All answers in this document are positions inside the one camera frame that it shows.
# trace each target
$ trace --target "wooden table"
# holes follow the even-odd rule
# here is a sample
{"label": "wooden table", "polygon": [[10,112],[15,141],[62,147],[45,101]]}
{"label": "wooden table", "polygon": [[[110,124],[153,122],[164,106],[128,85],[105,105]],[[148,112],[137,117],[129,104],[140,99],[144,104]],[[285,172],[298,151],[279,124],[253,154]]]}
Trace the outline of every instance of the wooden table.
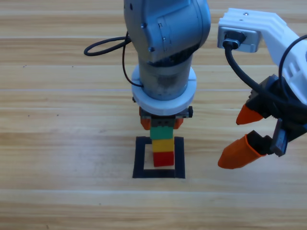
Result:
{"label": "wooden table", "polygon": [[[249,88],[216,47],[231,8],[275,12],[307,33],[305,0],[210,0],[212,29],[194,56],[194,117],[186,179],[132,179],[136,136],[148,136],[121,69],[121,50],[83,50],[125,35],[122,0],[0,0],[1,230],[305,230],[306,136],[285,156],[239,170],[217,166],[223,149],[276,120],[237,126]],[[137,64],[127,49],[127,72]],[[260,82],[277,73],[265,44],[236,60]],[[146,153],[146,168],[152,168]]]}

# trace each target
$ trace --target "lego brick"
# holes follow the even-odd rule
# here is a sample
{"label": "lego brick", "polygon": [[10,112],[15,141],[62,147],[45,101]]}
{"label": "lego brick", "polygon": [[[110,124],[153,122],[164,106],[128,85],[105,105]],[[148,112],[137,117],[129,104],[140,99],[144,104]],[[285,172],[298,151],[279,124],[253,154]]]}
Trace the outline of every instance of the lego brick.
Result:
{"label": "lego brick", "polygon": [[154,152],[153,164],[155,167],[172,166],[175,163],[174,151],[171,152]]}
{"label": "lego brick", "polygon": [[150,119],[143,119],[141,118],[141,125],[145,130],[150,130]]}
{"label": "lego brick", "polygon": [[160,139],[171,139],[173,138],[174,128],[173,127],[151,127],[150,138],[152,140]]}
{"label": "lego brick", "polygon": [[172,118],[165,118],[165,119],[160,119],[160,118],[153,118],[151,120],[151,127],[174,127],[175,125],[175,119]]}
{"label": "lego brick", "polygon": [[152,140],[153,152],[172,152],[174,151],[174,139]]}
{"label": "lego brick", "polygon": [[175,125],[174,125],[174,129],[179,129],[180,126],[182,125],[182,123],[183,123],[183,118],[176,119],[176,122],[175,122]]}

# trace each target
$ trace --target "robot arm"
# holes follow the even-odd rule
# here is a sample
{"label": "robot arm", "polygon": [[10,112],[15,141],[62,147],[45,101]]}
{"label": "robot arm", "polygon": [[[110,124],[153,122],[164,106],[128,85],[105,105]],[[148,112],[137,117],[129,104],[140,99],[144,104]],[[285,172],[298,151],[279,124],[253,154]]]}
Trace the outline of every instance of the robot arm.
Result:
{"label": "robot arm", "polygon": [[208,37],[211,20],[204,0],[125,0],[124,5],[127,30],[145,62],[198,49]]}
{"label": "robot arm", "polygon": [[[241,42],[229,39],[233,33],[243,34]],[[276,14],[259,11],[229,9],[219,22],[218,47],[223,48],[228,42],[236,42],[238,51],[256,52],[261,38],[267,45],[273,62],[280,65],[282,58],[283,76],[286,86],[282,87],[276,75],[269,76],[252,90],[249,99],[243,105],[237,118],[238,125],[260,121],[273,116],[278,119],[273,137],[261,137],[256,131],[246,134],[243,138],[226,147],[218,165],[226,169],[241,168],[264,157],[267,154],[276,154],[281,157],[285,154],[288,142],[307,132],[307,42],[296,44],[299,37]],[[226,57],[233,70],[240,78],[247,76],[235,63],[231,52],[226,51]],[[278,100],[269,100],[259,88]],[[288,101],[283,99],[282,92],[286,90]]]}
{"label": "robot arm", "polygon": [[124,0],[126,27],[139,64],[132,80],[135,102],[145,111],[170,116],[186,109],[196,91],[193,53],[206,41],[206,0]]}

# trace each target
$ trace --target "orange part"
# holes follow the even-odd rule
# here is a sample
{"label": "orange part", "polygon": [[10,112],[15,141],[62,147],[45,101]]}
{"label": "orange part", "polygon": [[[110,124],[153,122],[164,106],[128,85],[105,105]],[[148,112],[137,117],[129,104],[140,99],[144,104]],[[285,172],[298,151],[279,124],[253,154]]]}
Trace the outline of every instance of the orange part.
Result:
{"label": "orange part", "polygon": [[141,125],[143,126],[143,128],[145,130],[150,130],[150,127],[151,127],[150,119],[143,119],[143,118],[141,118]]}
{"label": "orange part", "polygon": [[183,118],[176,119],[174,129],[179,129],[182,123],[183,123]]}
{"label": "orange part", "polygon": [[252,122],[260,121],[261,119],[263,119],[263,116],[261,116],[256,111],[249,109],[246,104],[244,104],[241,109],[241,112],[236,119],[236,123],[237,125],[245,125]]}
{"label": "orange part", "polygon": [[173,166],[175,163],[174,152],[154,152],[153,162],[155,167]]}
{"label": "orange part", "polygon": [[260,157],[248,143],[247,135],[226,147],[219,159],[218,166],[224,169],[242,168]]}

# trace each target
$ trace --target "stacked blocks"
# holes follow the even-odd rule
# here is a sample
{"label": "stacked blocks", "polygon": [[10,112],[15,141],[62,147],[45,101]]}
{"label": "stacked blocks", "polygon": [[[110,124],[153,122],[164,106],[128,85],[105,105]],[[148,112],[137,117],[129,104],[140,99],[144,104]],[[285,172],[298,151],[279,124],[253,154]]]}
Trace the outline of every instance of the stacked blocks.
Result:
{"label": "stacked blocks", "polygon": [[156,116],[139,108],[141,125],[150,130],[150,139],[153,147],[153,164],[155,167],[173,166],[175,164],[174,129],[179,129],[184,118],[189,114],[172,116]]}
{"label": "stacked blocks", "polygon": [[175,119],[151,119],[150,138],[155,167],[174,165],[174,125]]}

